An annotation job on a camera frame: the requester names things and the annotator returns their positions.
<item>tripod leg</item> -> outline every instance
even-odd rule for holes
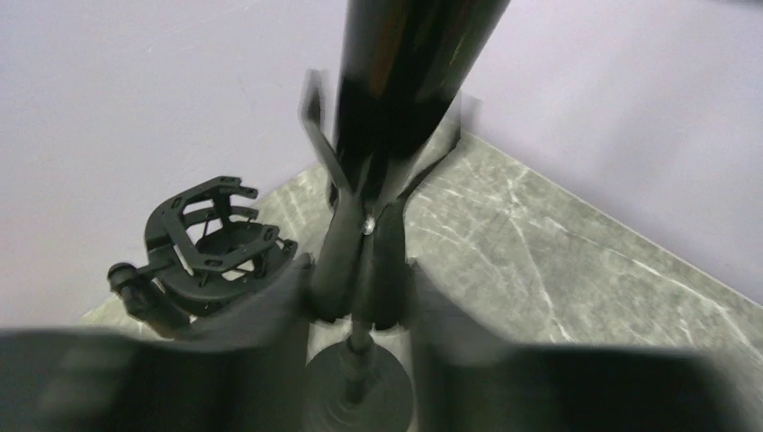
[[[463,125],[463,118],[462,118],[462,112],[461,112],[461,97],[457,97],[455,101],[453,101],[453,104],[456,105],[458,113],[456,116],[456,124],[455,128],[451,131],[450,136],[448,137],[448,146],[445,150],[445,153],[439,157],[436,161],[429,164],[426,168],[422,169],[418,172],[408,183],[406,188],[403,190],[403,192],[398,197],[398,200],[402,200],[404,203],[408,202],[408,198],[416,191],[419,185],[424,181],[425,178],[427,178],[430,174],[432,174],[432,171],[434,171],[438,167],[443,167],[441,164],[448,158],[448,156],[451,156],[451,154],[456,150],[458,147],[459,141],[461,141],[461,130]],[[469,110],[467,114],[467,124],[471,122],[471,118],[474,115],[474,109],[473,107]]]

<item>round base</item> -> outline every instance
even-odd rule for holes
[[[340,360],[345,342],[319,352],[307,367],[301,432],[406,432],[413,417],[413,387],[395,356],[376,347],[363,400],[346,399]]]

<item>floor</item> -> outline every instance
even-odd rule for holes
[[[261,199],[260,219],[317,253],[330,219],[326,186],[315,166]],[[744,377],[738,388],[763,424],[763,308],[490,145],[464,138],[413,198],[407,234],[408,254],[441,289],[506,338],[710,350]],[[115,299],[83,322],[152,337]],[[315,328],[310,352],[344,332]],[[405,337],[379,340],[409,366]]]

